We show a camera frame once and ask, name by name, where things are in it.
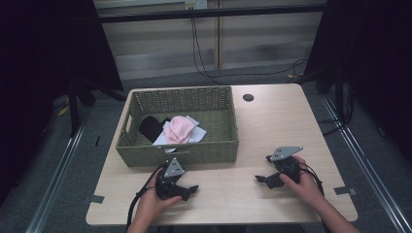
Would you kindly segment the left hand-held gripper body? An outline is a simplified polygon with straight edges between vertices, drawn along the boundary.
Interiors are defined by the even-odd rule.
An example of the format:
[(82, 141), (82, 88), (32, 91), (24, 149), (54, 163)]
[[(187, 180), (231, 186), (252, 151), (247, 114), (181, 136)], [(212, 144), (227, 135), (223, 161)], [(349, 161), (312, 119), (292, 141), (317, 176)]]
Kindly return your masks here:
[(187, 193), (185, 187), (177, 185), (177, 181), (184, 173), (185, 169), (176, 157), (167, 161), (156, 178), (155, 190), (157, 196), (162, 200), (166, 200), (175, 196), (182, 197), (184, 193)]

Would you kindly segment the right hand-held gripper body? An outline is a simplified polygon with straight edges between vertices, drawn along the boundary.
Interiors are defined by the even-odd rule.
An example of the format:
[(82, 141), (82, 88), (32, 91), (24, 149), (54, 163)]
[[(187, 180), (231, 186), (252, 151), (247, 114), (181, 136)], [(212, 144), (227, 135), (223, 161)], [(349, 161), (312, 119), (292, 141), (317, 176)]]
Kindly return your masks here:
[(266, 160), (273, 163), (277, 170), (277, 173), (273, 174), (273, 181), (282, 181), (280, 175), (285, 174), (295, 183), (299, 183), (300, 165), (293, 155), (301, 150), (303, 147), (277, 147), (271, 155), (266, 156)]

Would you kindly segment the person's left hand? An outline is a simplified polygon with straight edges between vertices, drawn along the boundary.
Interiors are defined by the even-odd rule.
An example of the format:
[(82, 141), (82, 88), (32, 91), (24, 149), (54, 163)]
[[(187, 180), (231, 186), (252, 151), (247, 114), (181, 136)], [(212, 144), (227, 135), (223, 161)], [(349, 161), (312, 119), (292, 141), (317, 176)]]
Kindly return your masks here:
[(145, 222), (147, 224), (153, 223), (160, 214), (169, 207), (182, 201), (181, 196), (175, 196), (166, 200), (162, 200), (157, 196), (155, 190), (156, 178), (158, 173), (149, 181), (146, 192), (139, 200), (138, 208), (136, 211), (135, 219), (138, 222)]

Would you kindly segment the person's right hand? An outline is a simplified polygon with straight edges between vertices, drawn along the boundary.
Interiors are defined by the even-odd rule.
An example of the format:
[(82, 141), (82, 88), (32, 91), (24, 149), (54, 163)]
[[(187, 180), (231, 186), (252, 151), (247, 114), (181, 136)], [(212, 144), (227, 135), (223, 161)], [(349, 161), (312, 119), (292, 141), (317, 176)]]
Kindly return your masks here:
[(290, 188), (305, 204), (313, 208), (318, 212), (325, 204), (326, 199), (320, 192), (315, 178), (309, 173), (309, 169), (306, 165), (306, 161), (301, 157), (294, 155), (293, 158), (299, 163), (300, 182), (294, 182), (290, 177), (285, 174), (280, 175), (280, 179), (284, 184)]

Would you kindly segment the green woven basket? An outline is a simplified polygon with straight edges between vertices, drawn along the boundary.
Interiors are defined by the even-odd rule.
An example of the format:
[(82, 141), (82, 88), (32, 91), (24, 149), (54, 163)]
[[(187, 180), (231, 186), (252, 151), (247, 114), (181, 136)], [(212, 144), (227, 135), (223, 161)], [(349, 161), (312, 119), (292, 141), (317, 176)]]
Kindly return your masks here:
[[(189, 116), (205, 137), (183, 145), (155, 146), (140, 131), (146, 117), (159, 121)], [(181, 164), (225, 163), (237, 159), (236, 116), (229, 86), (136, 89), (129, 92), (118, 129), (116, 150), (129, 167), (155, 166), (173, 157)]]

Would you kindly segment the white cloth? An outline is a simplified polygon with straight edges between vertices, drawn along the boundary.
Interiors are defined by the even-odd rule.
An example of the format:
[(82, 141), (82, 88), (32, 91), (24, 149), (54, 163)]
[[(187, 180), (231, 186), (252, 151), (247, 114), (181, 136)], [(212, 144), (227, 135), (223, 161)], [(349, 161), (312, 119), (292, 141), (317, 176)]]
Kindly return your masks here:
[[(185, 116), (188, 118), (194, 125), (194, 129), (191, 131), (189, 140), (185, 143), (199, 143), (201, 142), (207, 134), (207, 131), (199, 127), (199, 122), (190, 116)], [(165, 139), (164, 132), (162, 132), (156, 141), (153, 143), (154, 146), (166, 146), (166, 145), (178, 145), (178, 144), (168, 144)]]

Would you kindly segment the pink cloth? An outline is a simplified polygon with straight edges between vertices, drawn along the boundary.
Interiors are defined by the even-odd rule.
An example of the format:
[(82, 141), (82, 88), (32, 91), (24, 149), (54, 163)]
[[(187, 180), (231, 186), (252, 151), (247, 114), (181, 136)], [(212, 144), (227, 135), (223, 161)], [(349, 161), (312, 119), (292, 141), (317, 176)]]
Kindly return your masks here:
[(195, 125), (188, 118), (174, 116), (163, 127), (166, 142), (168, 144), (186, 143), (194, 127)]

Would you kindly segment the black cloth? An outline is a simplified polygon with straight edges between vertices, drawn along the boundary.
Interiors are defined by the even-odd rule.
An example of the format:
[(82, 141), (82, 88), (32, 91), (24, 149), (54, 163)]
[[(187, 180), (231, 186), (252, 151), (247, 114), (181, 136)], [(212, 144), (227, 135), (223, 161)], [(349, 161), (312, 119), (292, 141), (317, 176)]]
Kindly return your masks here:
[(158, 121), (154, 116), (147, 116), (141, 121), (139, 132), (150, 142), (154, 143), (163, 132), (163, 125), (167, 121), (170, 121), (169, 117), (166, 117), (163, 121)]

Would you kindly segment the black metal stand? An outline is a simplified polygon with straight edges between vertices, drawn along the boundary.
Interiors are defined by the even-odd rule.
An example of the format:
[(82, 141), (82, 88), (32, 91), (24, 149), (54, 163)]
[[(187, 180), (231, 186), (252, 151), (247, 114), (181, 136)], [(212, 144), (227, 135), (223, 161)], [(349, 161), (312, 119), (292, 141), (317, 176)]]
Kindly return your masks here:
[(340, 71), (337, 72), (335, 79), (335, 107), (338, 119), (341, 123), (345, 122), (344, 113), (344, 94), (343, 94), (343, 78)]
[(84, 81), (72, 80), (69, 84), (68, 90), (69, 110), (71, 118), (71, 137), (74, 137), (80, 128), (80, 117), (78, 109), (78, 101), (86, 107), (93, 106), (95, 99)]

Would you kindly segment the dark curtain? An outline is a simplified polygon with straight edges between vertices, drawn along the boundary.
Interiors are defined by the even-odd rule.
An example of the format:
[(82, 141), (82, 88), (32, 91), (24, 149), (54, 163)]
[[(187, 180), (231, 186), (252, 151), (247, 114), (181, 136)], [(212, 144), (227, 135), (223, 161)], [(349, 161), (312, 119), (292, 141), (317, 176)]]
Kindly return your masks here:
[(35, 156), (52, 104), (123, 90), (93, 0), (0, 0), (0, 204)]
[(304, 76), (341, 78), (412, 162), (412, 0), (326, 0)]

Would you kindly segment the black horizontal bar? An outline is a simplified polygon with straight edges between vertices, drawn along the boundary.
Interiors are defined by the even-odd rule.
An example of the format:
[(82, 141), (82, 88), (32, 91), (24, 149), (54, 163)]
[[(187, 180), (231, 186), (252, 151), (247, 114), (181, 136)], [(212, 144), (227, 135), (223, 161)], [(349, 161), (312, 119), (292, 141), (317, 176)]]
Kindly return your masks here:
[(206, 18), (206, 17), (242, 17), (260, 15), (282, 15), (282, 14), (303, 14), (318, 13), (326, 9), (326, 4), (311, 5), (291, 5), (273, 7), (253, 7), (253, 8), (229, 8), (212, 10), (184, 10), (176, 12), (146, 13), (146, 14), (125, 14), (125, 15), (103, 15), (96, 20), (100, 23), (153, 21), (184, 18)]

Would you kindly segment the white power outlet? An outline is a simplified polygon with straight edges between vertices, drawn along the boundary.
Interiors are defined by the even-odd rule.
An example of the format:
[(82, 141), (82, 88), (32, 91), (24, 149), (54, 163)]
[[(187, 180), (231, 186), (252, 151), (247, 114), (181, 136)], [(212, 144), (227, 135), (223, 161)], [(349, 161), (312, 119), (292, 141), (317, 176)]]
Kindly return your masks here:
[(185, 8), (187, 10), (207, 10), (208, 1), (207, 0), (186, 0)]

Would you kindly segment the metal floor rail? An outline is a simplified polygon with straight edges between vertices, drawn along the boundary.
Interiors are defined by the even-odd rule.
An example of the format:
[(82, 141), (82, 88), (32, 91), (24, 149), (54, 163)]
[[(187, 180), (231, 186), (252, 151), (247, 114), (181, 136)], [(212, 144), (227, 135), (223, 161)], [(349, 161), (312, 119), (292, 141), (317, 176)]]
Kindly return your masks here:
[(54, 171), (49, 186), (41, 200), (41, 203), (38, 205), (33, 218), (31, 218), (25, 230), (25, 233), (43, 232), (43, 229), (46, 225), (46, 222), (49, 218), (52, 207), (58, 195), (58, 192), (61, 188), (63, 180), (70, 166), (71, 160), (73, 159), (76, 153), (78, 144), (83, 138), (86, 121), (90, 115), (91, 110), (91, 107), (86, 107), (86, 109), (84, 110), (84, 113), (81, 117), (80, 125), (78, 126), (78, 129), (75, 131), (74, 135), (70, 137), (66, 149), (61, 156), (58, 166), (56, 167), (56, 170)]
[(412, 233), (412, 225), (406, 219), (403, 210), (397, 204), (396, 200), (386, 188), (379, 175), (376, 173), (372, 164), (365, 155), (356, 137), (352, 133), (350, 127), (341, 123), (338, 119), (335, 104), (329, 97), (322, 98), (324, 105), (331, 116), (332, 122), (337, 126), (342, 138), (347, 144), (353, 157), (356, 159), (369, 185), (377, 196), (383, 209), (393, 223), (397, 233)]

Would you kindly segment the wooden wall strip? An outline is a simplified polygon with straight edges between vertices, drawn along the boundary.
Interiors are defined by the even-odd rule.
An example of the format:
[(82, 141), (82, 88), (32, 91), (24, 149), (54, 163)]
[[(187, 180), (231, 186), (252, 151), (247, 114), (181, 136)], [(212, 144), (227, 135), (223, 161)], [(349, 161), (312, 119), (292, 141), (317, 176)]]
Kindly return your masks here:
[[(220, 10), (223, 7), (223, 0), (216, 0), (216, 9)], [(215, 19), (215, 29), (216, 29), (216, 40), (215, 40), (215, 64), (216, 69), (220, 70), (222, 68), (222, 24), (221, 17), (216, 17)]]

